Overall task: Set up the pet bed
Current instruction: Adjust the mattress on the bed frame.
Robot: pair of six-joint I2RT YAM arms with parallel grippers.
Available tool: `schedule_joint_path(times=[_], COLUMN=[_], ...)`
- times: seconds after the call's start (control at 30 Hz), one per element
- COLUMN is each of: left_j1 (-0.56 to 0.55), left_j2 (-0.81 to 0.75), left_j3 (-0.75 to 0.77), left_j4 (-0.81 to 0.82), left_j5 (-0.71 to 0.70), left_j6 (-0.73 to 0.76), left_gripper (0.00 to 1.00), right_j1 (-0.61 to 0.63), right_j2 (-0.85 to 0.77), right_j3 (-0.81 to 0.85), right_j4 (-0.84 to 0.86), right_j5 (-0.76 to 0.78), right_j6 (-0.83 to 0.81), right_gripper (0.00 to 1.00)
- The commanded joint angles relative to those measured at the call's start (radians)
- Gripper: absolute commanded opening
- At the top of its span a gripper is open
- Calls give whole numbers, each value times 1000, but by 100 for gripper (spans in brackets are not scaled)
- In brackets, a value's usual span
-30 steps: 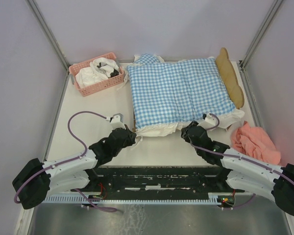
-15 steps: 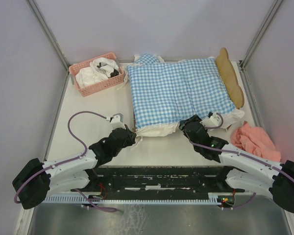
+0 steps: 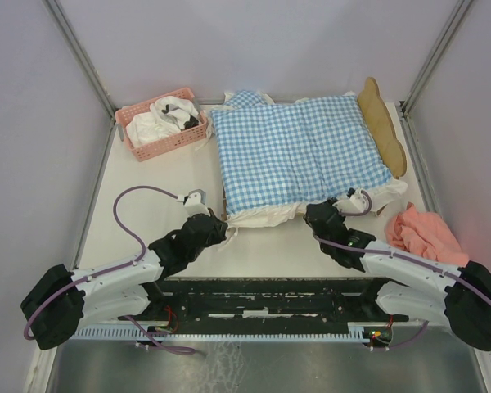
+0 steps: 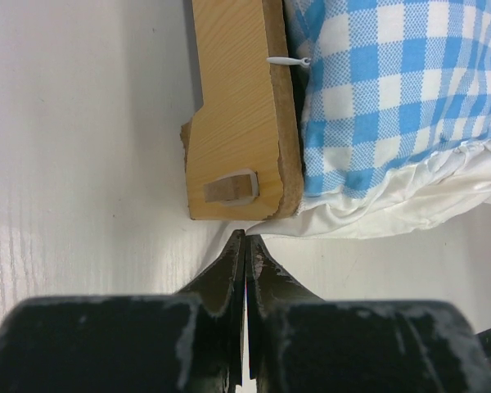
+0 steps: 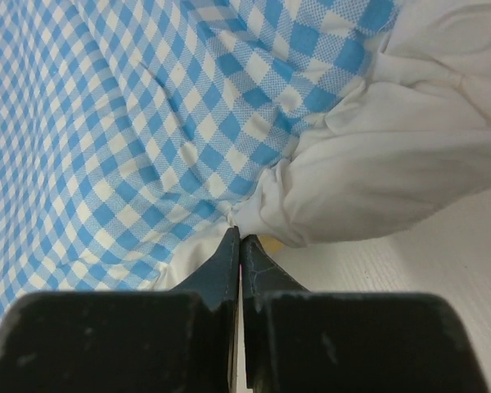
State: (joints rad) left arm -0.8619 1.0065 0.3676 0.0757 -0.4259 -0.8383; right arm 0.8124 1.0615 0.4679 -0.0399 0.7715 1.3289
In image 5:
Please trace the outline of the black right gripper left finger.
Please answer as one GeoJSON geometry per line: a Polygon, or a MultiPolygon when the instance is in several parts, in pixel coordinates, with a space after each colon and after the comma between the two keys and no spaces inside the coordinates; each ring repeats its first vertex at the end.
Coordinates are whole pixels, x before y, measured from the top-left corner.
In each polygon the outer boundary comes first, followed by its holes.
{"type": "Polygon", "coordinates": [[[0,392],[233,392],[239,232],[168,291],[45,291],[0,326],[0,392]]]}

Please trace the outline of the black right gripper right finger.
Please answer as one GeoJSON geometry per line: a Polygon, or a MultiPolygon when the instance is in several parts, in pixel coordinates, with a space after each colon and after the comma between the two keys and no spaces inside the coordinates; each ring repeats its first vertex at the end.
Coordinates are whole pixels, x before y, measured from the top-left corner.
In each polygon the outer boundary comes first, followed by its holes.
{"type": "Polygon", "coordinates": [[[453,307],[428,293],[312,292],[256,237],[240,248],[255,392],[486,392],[453,307]]]}

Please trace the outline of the blue gingham mattress pad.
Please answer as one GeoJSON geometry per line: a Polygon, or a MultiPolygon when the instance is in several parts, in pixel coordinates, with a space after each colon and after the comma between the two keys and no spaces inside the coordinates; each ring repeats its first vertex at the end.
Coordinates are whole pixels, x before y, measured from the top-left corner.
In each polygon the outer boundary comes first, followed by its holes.
{"type": "Polygon", "coordinates": [[[490,188],[491,1],[0,1],[0,319],[490,188]]]}

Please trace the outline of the wooden pet bed frame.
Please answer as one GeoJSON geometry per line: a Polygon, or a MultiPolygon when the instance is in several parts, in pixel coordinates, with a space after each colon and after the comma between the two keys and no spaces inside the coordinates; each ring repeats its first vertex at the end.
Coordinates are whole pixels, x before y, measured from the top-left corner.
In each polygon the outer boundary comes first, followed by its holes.
{"type": "Polygon", "coordinates": [[[259,240],[261,242],[262,247],[268,253],[278,252],[281,248],[284,247],[284,245],[281,242],[279,242],[277,239],[272,237],[261,237],[259,240]]]}

